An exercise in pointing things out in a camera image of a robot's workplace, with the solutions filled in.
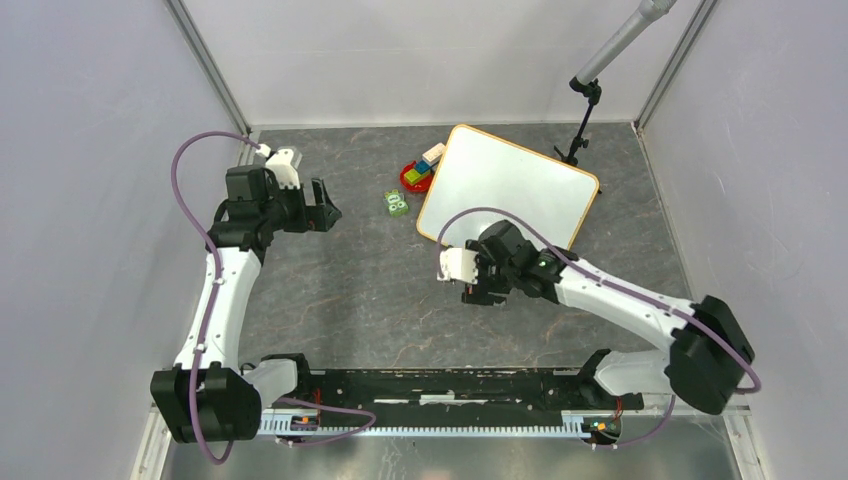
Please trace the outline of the yellow framed whiteboard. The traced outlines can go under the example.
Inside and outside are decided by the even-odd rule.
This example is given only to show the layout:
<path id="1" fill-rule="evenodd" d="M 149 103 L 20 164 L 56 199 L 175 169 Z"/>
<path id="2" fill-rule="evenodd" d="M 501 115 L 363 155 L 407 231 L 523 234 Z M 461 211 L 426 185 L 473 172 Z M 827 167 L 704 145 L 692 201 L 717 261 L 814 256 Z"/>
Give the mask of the yellow framed whiteboard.
<path id="1" fill-rule="evenodd" d="M 584 170 L 460 124 L 455 126 L 417 218 L 436 240 L 456 214 L 475 207 L 517 216 L 550 243 L 569 248 L 600 189 Z"/>

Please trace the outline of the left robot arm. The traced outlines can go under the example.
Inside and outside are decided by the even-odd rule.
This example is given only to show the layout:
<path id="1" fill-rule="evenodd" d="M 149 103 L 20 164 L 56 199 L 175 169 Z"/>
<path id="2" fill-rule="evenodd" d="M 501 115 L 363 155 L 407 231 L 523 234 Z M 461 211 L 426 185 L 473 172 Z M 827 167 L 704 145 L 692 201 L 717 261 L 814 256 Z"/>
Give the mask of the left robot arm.
<path id="1" fill-rule="evenodd" d="M 226 198 L 204 232 L 206 271 L 195 318 L 174 364 L 153 374 L 150 392 L 178 443 L 253 439 L 264 409 L 279 398 L 306 405 L 314 381 L 300 354 L 272 354 L 242 373 L 240 335 L 247 303 L 278 232 L 327 232 L 342 217 L 323 180 L 304 187 L 261 166 L 226 172 Z"/>

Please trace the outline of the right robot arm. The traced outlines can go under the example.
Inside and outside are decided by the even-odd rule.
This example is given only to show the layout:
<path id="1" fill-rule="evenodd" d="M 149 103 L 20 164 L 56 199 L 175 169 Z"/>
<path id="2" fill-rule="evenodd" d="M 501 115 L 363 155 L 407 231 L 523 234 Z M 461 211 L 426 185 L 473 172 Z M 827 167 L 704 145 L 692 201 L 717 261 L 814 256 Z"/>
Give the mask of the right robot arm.
<path id="1" fill-rule="evenodd" d="M 497 305 L 518 290 L 593 314 L 650 343 L 648 351 L 611 351 L 590 362 L 577 392 L 591 408 L 602 408 L 616 396 L 673 394 L 700 412 L 718 415 L 742 391 L 755 358 L 723 300 L 653 292 L 562 247 L 538 248 L 508 220 L 444 250 L 439 263 L 441 280 L 465 283 L 465 303 Z"/>

